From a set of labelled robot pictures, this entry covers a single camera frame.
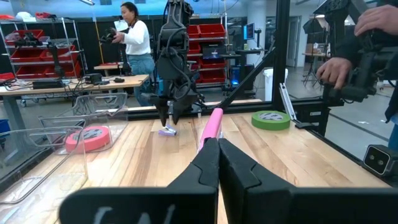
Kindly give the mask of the light blue staple remover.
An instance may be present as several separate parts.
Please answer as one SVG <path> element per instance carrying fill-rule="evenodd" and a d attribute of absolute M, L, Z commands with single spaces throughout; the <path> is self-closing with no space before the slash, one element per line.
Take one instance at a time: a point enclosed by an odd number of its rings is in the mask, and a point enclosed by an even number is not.
<path fill-rule="evenodd" d="M 177 131 L 173 127 L 166 125 L 158 130 L 158 134 L 161 136 L 175 136 Z"/>

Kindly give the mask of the wooden work table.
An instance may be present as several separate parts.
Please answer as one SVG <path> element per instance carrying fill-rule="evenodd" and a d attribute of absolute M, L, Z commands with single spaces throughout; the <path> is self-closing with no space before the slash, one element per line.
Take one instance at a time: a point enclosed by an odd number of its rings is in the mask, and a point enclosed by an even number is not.
<path fill-rule="evenodd" d="M 83 81 L 72 79 L 69 85 L 61 88 L 47 88 L 47 89 L 33 89 L 32 82 L 26 86 L 13 86 L 10 89 L 6 87 L 0 88 L 0 96 L 3 98 L 4 107 L 12 130 L 25 129 L 25 123 L 22 118 L 19 106 L 17 105 L 17 98 L 28 95 L 45 95 L 54 97 L 55 94 L 63 94 L 67 97 L 76 95 L 84 91 L 105 91 L 123 88 L 132 88 L 141 86 L 147 79 L 148 75 L 136 75 L 130 77 L 107 77 L 106 81 L 110 84 L 106 85 L 89 85 Z"/>

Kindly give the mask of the pink tape roll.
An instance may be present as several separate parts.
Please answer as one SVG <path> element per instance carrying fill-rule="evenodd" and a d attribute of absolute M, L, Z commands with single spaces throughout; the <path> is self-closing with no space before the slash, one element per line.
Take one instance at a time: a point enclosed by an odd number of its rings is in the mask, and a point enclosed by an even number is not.
<path fill-rule="evenodd" d="M 111 133 L 106 126 L 91 126 L 81 131 L 76 131 L 69 135 L 65 141 L 65 149 L 72 152 L 78 151 L 91 152 L 102 149 L 111 142 Z"/>

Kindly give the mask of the white trash bin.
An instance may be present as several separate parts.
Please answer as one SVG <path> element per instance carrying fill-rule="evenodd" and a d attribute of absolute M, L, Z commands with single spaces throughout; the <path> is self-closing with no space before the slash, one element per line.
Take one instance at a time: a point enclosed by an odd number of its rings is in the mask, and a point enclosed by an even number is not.
<path fill-rule="evenodd" d="M 271 101 L 272 100 L 272 91 L 273 91 L 273 74 L 274 74 L 274 70 L 272 68 L 268 68 L 265 69 L 263 71 L 263 75 L 264 75 L 264 80 L 265 80 L 265 84 L 264 84 L 264 89 L 265 89 L 265 101 Z"/>

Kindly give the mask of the person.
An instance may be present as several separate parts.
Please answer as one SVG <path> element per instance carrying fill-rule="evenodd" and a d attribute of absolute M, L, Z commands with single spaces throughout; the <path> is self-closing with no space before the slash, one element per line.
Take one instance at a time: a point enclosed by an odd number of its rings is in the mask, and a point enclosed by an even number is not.
<path fill-rule="evenodd" d="M 121 15 L 128 28 L 126 32 L 112 28 L 112 33 L 114 33 L 112 43 L 126 46 L 127 61 L 123 62 L 123 65 L 130 67 L 131 75 L 151 76 L 155 69 L 155 63 L 151 55 L 148 28 L 144 22 L 138 19 L 138 8 L 132 2 L 121 4 Z"/>
<path fill-rule="evenodd" d="M 353 30 L 349 30 L 344 39 L 336 45 L 336 53 L 334 58 L 344 58 L 348 60 L 353 67 L 356 67 L 360 61 L 360 54 L 358 51 L 361 49 L 359 39 L 354 35 Z M 389 105 L 385 111 L 387 123 L 392 121 L 394 128 L 389 138 L 388 148 L 393 151 L 398 151 L 398 86 L 395 87 L 391 96 Z"/>

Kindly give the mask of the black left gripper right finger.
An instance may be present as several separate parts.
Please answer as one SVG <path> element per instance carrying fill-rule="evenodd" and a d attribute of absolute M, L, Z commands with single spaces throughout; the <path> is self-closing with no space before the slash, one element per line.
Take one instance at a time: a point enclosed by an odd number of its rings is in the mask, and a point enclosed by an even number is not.
<path fill-rule="evenodd" d="M 220 185 L 230 224 L 398 224 L 398 190 L 296 187 L 227 139 Z"/>

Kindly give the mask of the computer monitor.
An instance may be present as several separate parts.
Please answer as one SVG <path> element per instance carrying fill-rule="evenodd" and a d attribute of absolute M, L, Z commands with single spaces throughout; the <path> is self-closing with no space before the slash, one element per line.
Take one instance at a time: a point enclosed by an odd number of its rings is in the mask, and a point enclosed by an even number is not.
<path fill-rule="evenodd" d="M 243 39 L 252 40 L 254 39 L 255 26 L 254 23 L 246 24 L 243 26 Z"/>

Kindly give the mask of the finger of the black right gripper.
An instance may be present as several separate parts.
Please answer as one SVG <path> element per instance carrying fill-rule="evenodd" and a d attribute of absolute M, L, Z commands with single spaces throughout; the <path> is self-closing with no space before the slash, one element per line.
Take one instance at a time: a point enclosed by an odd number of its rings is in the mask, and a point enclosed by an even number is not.
<path fill-rule="evenodd" d="M 162 126 L 165 127 L 167 124 L 167 118 L 169 117 L 168 99 L 155 95 L 154 105 L 159 113 L 159 118 Z"/>
<path fill-rule="evenodd" d="M 187 109 L 192 107 L 192 104 L 196 102 L 198 99 L 197 94 L 188 94 L 184 96 L 182 99 L 177 100 L 173 104 L 173 115 L 172 120 L 174 124 L 177 124 L 179 121 L 180 116 L 186 111 Z"/>

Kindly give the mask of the clear plastic bin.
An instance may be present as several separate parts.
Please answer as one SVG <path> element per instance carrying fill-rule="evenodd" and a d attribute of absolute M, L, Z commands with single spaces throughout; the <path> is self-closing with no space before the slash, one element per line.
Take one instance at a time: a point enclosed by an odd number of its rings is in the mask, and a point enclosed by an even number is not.
<path fill-rule="evenodd" d="M 21 129 L 0 133 L 0 205 L 33 194 L 61 195 L 87 179 L 83 128 Z"/>
<path fill-rule="evenodd" d="M 75 105 L 69 110 L 55 117 L 40 116 L 39 122 L 44 128 L 81 126 L 84 129 L 91 126 L 106 126 L 111 133 L 111 142 L 102 149 L 91 151 L 101 152 L 111 148 L 126 128 L 126 102 L 127 94 L 125 93 L 79 96 L 75 101 Z M 51 143 L 66 141 L 66 138 L 71 134 L 51 134 L 49 141 Z M 69 153 L 66 151 L 65 146 L 60 150 L 60 154 Z"/>

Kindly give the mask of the green tape roll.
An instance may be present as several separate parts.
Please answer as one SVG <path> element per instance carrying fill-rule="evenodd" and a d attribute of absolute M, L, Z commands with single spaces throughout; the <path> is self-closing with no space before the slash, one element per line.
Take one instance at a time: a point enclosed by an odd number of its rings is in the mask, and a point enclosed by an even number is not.
<path fill-rule="evenodd" d="M 252 114 L 251 124 L 259 129 L 281 131 L 290 127 L 290 116 L 280 111 L 258 111 Z"/>

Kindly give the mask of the metal shelf with red bins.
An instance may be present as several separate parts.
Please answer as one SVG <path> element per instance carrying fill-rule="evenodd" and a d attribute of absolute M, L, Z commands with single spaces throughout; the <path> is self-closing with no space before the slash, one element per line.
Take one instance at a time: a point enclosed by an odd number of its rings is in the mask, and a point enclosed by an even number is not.
<path fill-rule="evenodd" d="M 72 18 L 0 19 L 0 40 L 18 79 L 72 79 L 86 72 L 84 49 Z"/>
<path fill-rule="evenodd" d="M 198 73 L 195 82 L 199 88 L 221 87 L 227 81 L 225 19 L 220 14 L 195 14 L 187 28 L 188 66 L 191 71 Z"/>

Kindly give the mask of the silver aluminium bracket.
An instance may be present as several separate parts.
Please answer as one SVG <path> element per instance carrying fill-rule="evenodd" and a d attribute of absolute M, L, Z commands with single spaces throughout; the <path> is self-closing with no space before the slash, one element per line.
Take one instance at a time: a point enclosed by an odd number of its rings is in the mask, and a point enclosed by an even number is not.
<path fill-rule="evenodd" d="M 280 94 L 282 97 L 282 101 L 283 101 L 286 113 L 289 115 L 289 117 L 292 121 L 295 121 L 297 119 L 296 113 L 295 113 L 294 107 L 290 100 L 289 93 L 288 93 L 287 88 L 284 83 L 279 84 L 279 91 L 280 91 Z"/>

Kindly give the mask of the person's hand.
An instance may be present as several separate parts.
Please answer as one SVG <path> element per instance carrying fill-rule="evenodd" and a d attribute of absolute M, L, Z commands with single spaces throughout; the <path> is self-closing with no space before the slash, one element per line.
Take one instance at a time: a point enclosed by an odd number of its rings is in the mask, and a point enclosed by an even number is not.
<path fill-rule="evenodd" d="M 340 90 L 352 66 L 352 63 L 345 58 L 333 57 L 317 70 L 316 76 L 323 83 L 334 85 L 334 89 Z"/>
<path fill-rule="evenodd" d="M 359 18 L 354 28 L 355 36 L 379 29 L 390 35 L 398 35 L 398 7 L 384 5 L 368 9 Z"/>

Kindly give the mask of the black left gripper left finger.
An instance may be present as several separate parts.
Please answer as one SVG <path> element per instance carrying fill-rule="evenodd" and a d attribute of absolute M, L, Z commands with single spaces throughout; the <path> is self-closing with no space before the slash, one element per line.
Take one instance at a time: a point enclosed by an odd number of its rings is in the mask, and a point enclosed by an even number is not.
<path fill-rule="evenodd" d="M 216 224 L 220 146 L 208 138 L 166 187 L 86 188 L 61 204 L 61 224 Z"/>

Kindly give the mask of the pink stapler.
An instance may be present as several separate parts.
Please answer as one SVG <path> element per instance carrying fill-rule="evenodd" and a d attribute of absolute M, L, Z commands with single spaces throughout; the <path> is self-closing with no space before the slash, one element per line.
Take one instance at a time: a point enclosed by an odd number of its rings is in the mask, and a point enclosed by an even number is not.
<path fill-rule="evenodd" d="M 223 118 L 223 110 L 221 108 L 215 108 L 210 115 L 205 128 L 200 138 L 200 144 L 197 152 L 200 152 L 205 144 L 205 140 L 208 138 L 222 138 L 223 132 L 221 122 Z"/>

